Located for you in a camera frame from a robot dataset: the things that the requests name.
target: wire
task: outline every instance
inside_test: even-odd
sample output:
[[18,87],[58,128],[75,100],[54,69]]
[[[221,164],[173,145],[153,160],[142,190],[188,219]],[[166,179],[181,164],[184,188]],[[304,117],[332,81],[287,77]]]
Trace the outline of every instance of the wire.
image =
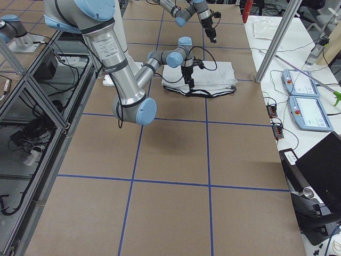
[[0,75],[0,77],[4,77],[4,78],[6,78],[6,79],[9,79],[9,80],[11,80],[11,79],[10,79],[10,78],[8,78],[7,76]]
[[151,4],[151,5],[159,5],[159,4],[153,4],[153,3],[150,3],[148,2],[148,0],[145,0],[147,3]]
[[341,112],[339,112],[339,113],[327,114],[327,116],[337,116],[337,115],[340,115],[340,114],[341,114]]
[[337,225],[334,230],[331,232],[330,234],[330,237],[329,237],[329,240],[328,240],[328,244],[327,244],[327,247],[326,247],[326,251],[324,252],[324,256],[327,256],[328,254],[328,248],[329,248],[329,245],[330,245],[330,241],[331,241],[331,238],[333,237],[333,235],[335,234],[336,230],[341,226],[341,223],[339,225]]
[[341,244],[337,241],[333,241],[332,243],[332,251],[338,255],[338,256],[341,256],[340,252],[341,252]]
[[275,82],[274,82],[273,77],[272,77],[272,72],[274,72],[274,71],[275,71],[275,72],[281,72],[281,73],[283,73],[283,71],[276,70],[276,69],[270,71],[270,80],[271,80],[271,83],[273,84],[273,89],[274,89],[275,91],[277,91],[277,92],[279,92],[279,93],[281,93],[281,94],[283,94],[283,95],[285,95],[285,96],[287,97],[288,95],[287,95],[286,93],[281,92],[281,91],[279,91],[279,90],[276,89],[276,87],[275,87]]
[[292,131],[290,131],[290,130],[288,130],[288,129],[285,129],[284,127],[283,127],[283,130],[286,130],[287,132],[290,132],[293,136],[295,136],[295,138],[297,139],[297,145],[296,145],[296,147],[295,147],[293,150],[295,150],[296,148],[298,148],[298,145],[299,145],[299,139],[298,139],[298,137],[297,137]]
[[165,80],[167,83],[170,83],[170,84],[175,84],[175,83],[179,82],[181,79],[183,79],[183,75],[182,75],[182,77],[180,77],[179,80],[174,81],[174,82],[170,82],[170,81],[166,80],[166,79],[165,79],[161,74],[159,74],[159,73],[155,73],[155,75],[160,76],[163,80]]
[[190,54],[191,51],[192,51],[193,49],[195,49],[195,48],[199,48],[199,49],[202,49],[202,50],[204,50],[205,52],[207,52],[207,53],[211,56],[211,58],[213,59],[213,61],[214,61],[214,64],[215,64],[215,68],[214,68],[214,69],[209,69],[209,68],[206,68],[206,67],[204,67],[204,68],[205,68],[206,70],[208,70],[208,71],[216,71],[217,68],[218,68],[217,62],[215,61],[213,55],[212,55],[207,49],[205,49],[205,48],[203,48],[203,47],[201,47],[201,46],[193,46],[193,47],[190,49],[190,51],[189,51],[188,54]]

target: cable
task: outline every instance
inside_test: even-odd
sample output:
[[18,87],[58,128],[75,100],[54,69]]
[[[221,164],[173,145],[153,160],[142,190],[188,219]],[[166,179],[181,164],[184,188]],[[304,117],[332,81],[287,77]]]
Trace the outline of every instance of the cable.
[[341,114],[341,112],[339,112],[339,113],[327,114],[327,116],[337,116],[337,115],[340,115],[340,114]]
[[4,77],[4,78],[6,78],[6,79],[9,79],[9,80],[11,80],[11,79],[10,79],[10,78],[8,78],[7,76],[0,75],[0,77]]
[[216,71],[217,68],[218,68],[217,62],[215,61],[213,55],[212,55],[207,49],[205,49],[205,48],[203,48],[203,47],[201,47],[201,46],[193,46],[193,47],[190,49],[190,51],[189,51],[188,54],[190,54],[191,51],[192,51],[193,49],[195,49],[195,48],[199,48],[199,49],[202,49],[202,50],[204,50],[205,52],[207,52],[207,53],[211,56],[211,58],[213,59],[213,61],[214,61],[214,64],[215,64],[215,68],[214,68],[214,69],[209,69],[209,68],[206,68],[206,67],[204,67],[204,68],[205,68],[206,70],[208,70],[208,71]]
[[298,137],[297,137],[292,131],[289,131],[288,129],[285,129],[284,127],[283,127],[283,130],[286,130],[287,132],[290,132],[293,136],[295,136],[295,138],[297,139],[297,145],[296,145],[296,147],[295,147],[293,150],[295,150],[296,148],[298,148],[298,145],[299,145],[299,139],[298,139]]
[[328,240],[328,244],[327,244],[327,247],[326,247],[326,251],[324,252],[324,256],[327,256],[328,254],[328,248],[329,248],[329,245],[330,245],[330,241],[331,241],[331,238],[333,237],[333,235],[335,234],[336,230],[341,226],[341,223],[339,225],[337,225],[334,230],[331,232],[330,234],[330,237],[329,237],[329,240]]
[[182,75],[182,77],[180,77],[179,80],[177,80],[175,82],[170,82],[170,81],[164,79],[164,77],[161,74],[159,74],[159,73],[155,73],[155,75],[160,76],[163,80],[165,80],[167,83],[170,83],[170,84],[175,84],[175,83],[179,82],[181,79],[183,79],[183,75]]
[[272,77],[272,72],[274,72],[274,71],[283,73],[283,71],[276,70],[276,69],[270,71],[270,80],[271,80],[271,83],[273,84],[273,89],[274,89],[275,91],[277,91],[277,92],[279,92],[279,93],[281,93],[281,94],[283,94],[283,95],[285,95],[285,96],[287,97],[288,95],[287,95],[286,93],[281,92],[281,91],[278,91],[278,90],[276,89],[276,87],[275,87],[275,82],[274,82],[273,77]]
[[148,2],[148,0],[145,0],[148,4],[151,4],[151,5],[159,5],[159,4],[153,4],[153,3],[150,3]]

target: blue tape line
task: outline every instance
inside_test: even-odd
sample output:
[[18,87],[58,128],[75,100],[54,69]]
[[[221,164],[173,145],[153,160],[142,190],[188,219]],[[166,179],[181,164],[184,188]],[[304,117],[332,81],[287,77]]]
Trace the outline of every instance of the blue tape line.
[[83,178],[83,179],[98,179],[98,180],[118,180],[118,181],[131,181],[131,179],[115,178],[115,177],[101,177],[101,176],[88,176],[88,175],[76,175],[76,174],[58,174],[58,177],[68,178]]
[[271,124],[244,124],[244,123],[230,123],[230,122],[218,122],[218,121],[208,121],[210,124],[231,124],[231,125],[247,125],[247,126],[262,126],[271,127]]
[[124,214],[124,221],[123,221],[123,226],[122,226],[121,239],[119,241],[119,248],[118,248],[118,253],[117,253],[118,256],[121,255],[121,250],[122,250],[124,231],[125,231],[125,228],[126,228],[127,217],[128,217],[128,212],[129,212],[129,206],[130,206],[130,200],[131,200],[132,191],[133,191],[133,184],[134,184],[134,177],[135,177],[135,171],[136,171],[136,166],[137,166],[137,160],[139,158],[139,153],[140,153],[140,146],[141,146],[141,140],[142,140],[142,134],[143,134],[143,127],[144,126],[141,126],[139,142],[137,144],[137,150],[136,150],[136,157],[135,157],[135,162],[134,162],[134,169],[133,169],[133,174],[132,174],[132,180],[131,180],[131,183],[130,183],[129,194],[128,194],[128,201],[127,201],[126,211],[125,211],[125,214]]
[[261,191],[273,191],[273,192],[290,192],[289,189],[279,189],[279,188],[255,188],[255,187],[240,187],[240,186],[225,186],[225,185],[211,185],[211,187],[243,189],[243,190],[261,190]]
[[205,123],[206,122],[206,121],[199,121],[199,120],[168,119],[168,118],[159,118],[159,117],[156,117],[155,120],[176,121],[176,122],[193,122],[193,123]]
[[[67,178],[81,178],[81,179],[98,179],[98,180],[117,180],[117,181],[134,181],[141,183],[157,183],[168,185],[180,185],[180,186],[196,186],[196,187],[208,187],[208,184],[190,183],[190,182],[175,182],[175,181],[162,181],[162,180],[143,180],[143,179],[127,179],[116,177],[102,177],[102,176],[89,176],[89,175],[76,175],[76,174],[58,174],[59,177]],[[290,192],[289,189],[280,188],[256,188],[256,187],[242,187],[242,186],[228,186],[228,185],[210,185],[212,188],[229,188],[229,189],[243,189],[243,190],[261,190],[261,191],[273,191],[273,192]]]
[[157,184],[168,184],[168,185],[181,185],[181,186],[195,186],[195,187],[208,187],[207,184],[200,183],[187,183],[187,182],[174,182],[174,181],[161,181],[161,180],[134,180],[135,182],[142,183],[157,183]]
[[[83,113],[83,115],[87,115],[87,116],[109,116],[109,117],[115,117],[115,115],[97,114],[97,113]],[[200,120],[169,119],[169,118],[160,118],[160,117],[156,117],[155,120],[161,120],[161,121],[175,121],[175,122],[206,123],[206,121],[200,121]],[[246,125],[246,126],[271,127],[270,124],[245,124],[245,123],[232,123],[232,122],[219,122],[219,121],[207,121],[207,123],[209,123],[209,124],[230,124],[230,125]]]
[[161,30],[162,30],[162,23],[164,22],[164,15],[165,15],[165,10],[162,11],[162,17],[161,17],[161,24],[160,24],[160,29],[159,29],[159,35],[158,35],[158,40],[156,43],[156,51],[159,48],[159,43],[160,43],[160,38],[161,38]]
[[12,0],[12,2],[10,2],[7,6],[5,6],[5,8],[1,9],[0,12],[7,10],[7,7],[9,7],[11,4],[13,4],[14,0]]
[[209,130],[208,130],[207,99],[205,99],[205,115],[206,115],[206,148],[207,148],[207,173],[208,173],[209,226],[210,226],[211,256],[214,256],[211,167],[210,167],[210,156],[209,156]]

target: blue grid line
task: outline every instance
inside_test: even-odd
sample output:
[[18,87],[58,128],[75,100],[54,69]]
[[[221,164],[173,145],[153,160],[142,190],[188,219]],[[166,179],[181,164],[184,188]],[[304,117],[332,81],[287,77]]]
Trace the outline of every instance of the blue grid line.
[[207,148],[207,173],[208,173],[209,226],[210,226],[211,256],[214,256],[212,190],[211,190],[212,185],[211,185],[211,170],[210,170],[210,155],[209,155],[209,130],[208,130],[207,99],[205,99],[205,115],[206,115],[206,148]]
[[177,121],[177,122],[192,122],[192,123],[206,123],[206,121],[199,121],[199,120],[169,119],[169,118],[159,118],[159,117],[156,117],[155,120]]
[[[94,179],[94,180],[116,180],[127,182],[139,182],[139,183],[156,183],[166,185],[178,185],[178,186],[194,186],[194,187],[206,187],[208,184],[190,183],[190,182],[177,182],[177,181],[165,181],[165,180],[144,180],[144,179],[128,179],[128,178],[116,178],[116,177],[103,177],[103,176],[89,176],[79,174],[58,174],[58,177],[76,178],[76,179]],[[257,188],[257,187],[243,187],[243,186],[229,186],[229,185],[210,185],[212,188],[225,188],[225,189],[241,189],[241,190],[260,190],[260,191],[272,191],[272,192],[290,192],[288,189],[280,188]]]
[[157,183],[157,184],[168,184],[168,185],[181,185],[181,186],[194,186],[194,187],[208,187],[207,184],[188,183],[188,182],[175,182],[175,181],[162,181],[162,180],[141,180],[141,179],[135,179],[134,182]]
[[5,8],[3,8],[3,9],[1,9],[1,11],[0,12],[2,12],[2,11],[4,11],[4,10],[6,10],[6,8],[7,7],[9,7],[11,4],[13,4],[13,2],[14,2],[14,0],[12,0],[12,2],[10,2]]
[[83,179],[97,179],[97,180],[118,180],[118,181],[132,181],[131,179],[116,178],[116,177],[104,177],[104,176],[89,176],[89,175],[76,175],[76,174],[58,174],[58,177],[67,178],[83,178]]
[[30,32],[31,32],[33,29],[35,29],[35,27],[36,27],[38,24],[44,24],[44,23],[45,23],[45,22],[40,22],[43,18],[44,18],[44,16],[42,16],[42,17],[40,18],[40,20],[38,20],[38,22],[30,29]]
[[[160,24],[160,30],[159,30],[159,35],[158,35],[158,42],[160,40],[161,28],[162,28],[162,21],[161,21],[161,24]],[[151,81],[149,83],[148,95],[150,93],[150,88],[151,88]],[[130,200],[131,200],[132,191],[133,191],[133,184],[134,184],[134,177],[135,177],[135,172],[136,172],[136,167],[137,167],[137,160],[139,158],[140,146],[141,146],[141,141],[142,141],[142,136],[143,136],[143,128],[144,128],[144,126],[141,126],[139,143],[137,144],[137,150],[136,150],[136,158],[135,158],[135,163],[134,163],[134,170],[133,170],[133,175],[132,175],[132,181],[130,183],[130,189],[129,189],[129,194],[128,194],[128,201],[127,201],[127,206],[126,206],[126,212],[125,212],[125,215],[124,215],[124,221],[123,221],[123,226],[122,226],[121,238],[120,238],[119,248],[118,248],[118,253],[117,253],[118,256],[121,255],[121,250],[122,250],[122,245],[123,245],[123,238],[124,238],[124,232],[125,232],[125,227],[126,227],[127,218],[128,218]]]
[[[109,116],[109,117],[115,117],[115,115],[97,114],[97,113],[83,113],[83,115],[86,115],[86,116]],[[170,119],[170,118],[159,118],[159,117],[156,117],[155,120],[174,121],[174,122],[206,123],[206,121],[200,121],[200,120]],[[220,122],[220,121],[207,121],[207,123],[209,123],[209,124],[229,124],[229,125],[245,125],[245,126],[271,127],[270,124],[246,124],[246,123],[232,123],[232,122]]]
[[32,1],[32,3],[31,3],[25,10],[22,10],[23,13],[21,13],[21,14],[19,15],[19,17],[22,16],[26,11],[28,11],[28,9],[29,9],[33,4],[34,4],[34,1]]
[[244,123],[230,123],[230,122],[218,122],[218,121],[208,121],[208,123],[210,123],[210,124],[231,124],[231,125],[271,127],[271,124],[244,124]]
[[279,189],[279,188],[256,188],[256,187],[225,186],[225,185],[211,185],[211,187],[213,187],[213,188],[243,189],[243,190],[261,190],[261,191],[272,191],[272,192],[290,192],[289,189]]
[[136,166],[137,166],[137,160],[138,160],[138,158],[139,158],[139,152],[140,152],[142,134],[143,134],[143,126],[141,127],[139,142],[138,142],[138,144],[137,144],[137,150],[136,150],[136,157],[135,157],[134,169],[133,169],[132,179],[131,179],[131,182],[130,182],[130,188],[129,188],[128,200],[127,200],[127,205],[126,205],[126,211],[125,211],[125,214],[124,214],[124,221],[123,221],[123,226],[122,226],[121,238],[120,238],[120,241],[119,241],[119,248],[118,248],[118,253],[117,253],[118,256],[121,255],[121,250],[122,250],[122,245],[123,245],[124,232],[125,232],[126,223],[127,223],[127,218],[128,218],[130,200],[131,200],[131,197],[132,197],[133,184],[134,184],[134,177],[135,177],[135,171],[136,171]]
[[0,9],[0,10],[4,10],[4,11],[5,10],[6,11],[17,11],[17,12],[44,12],[44,11],[40,11],[40,10],[28,10],[28,8],[26,10],[17,10],[17,9]]

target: folded cloth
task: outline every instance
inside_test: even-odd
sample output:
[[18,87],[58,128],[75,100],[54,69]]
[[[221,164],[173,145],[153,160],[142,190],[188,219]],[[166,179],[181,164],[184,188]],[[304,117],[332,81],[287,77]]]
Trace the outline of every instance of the folded cloth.
[[[203,61],[207,69],[215,69],[215,62]],[[234,78],[234,70],[230,62],[217,61],[215,71],[200,69],[198,66],[193,68],[192,78],[194,88],[190,89],[181,79],[181,67],[171,68],[165,65],[163,72],[162,85],[164,89],[179,92],[185,96],[198,96],[204,98],[215,98],[217,96],[233,93],[237,90]]]

